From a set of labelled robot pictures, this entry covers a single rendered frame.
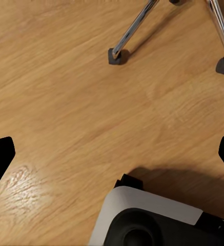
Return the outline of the swivel chair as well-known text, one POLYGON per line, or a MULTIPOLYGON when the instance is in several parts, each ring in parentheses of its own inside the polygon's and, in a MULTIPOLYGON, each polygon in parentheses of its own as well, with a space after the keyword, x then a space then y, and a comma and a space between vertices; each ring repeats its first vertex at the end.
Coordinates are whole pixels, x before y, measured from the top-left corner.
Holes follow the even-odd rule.
MULTIPOLYGON (((169 0, 170 3, 176 4, 180 0, 169 0)), ((109 64, 118 65, 121 64, 121 50, 124 48, 126 43, 130 40, 133 34, 137 31, 143 21, 148 17, 154 7, 158 4, 159 0, 149 0, 146 6, 143 8, 140 15, 136 18, 133 24, 130 26, 128 31, 123 35, 115 48, 108 50, 108 61, 109 64)), ((221 42, 224 47, 224 16, 221 11, 218 0, 205 0, 205 3, 208 7, 208 11, 213 20, 215 28, 218 32, 218 35, 221 39, 221 42)), ((217 64, 216 72, 224 74, 224 57, 221 58, 217 64)))

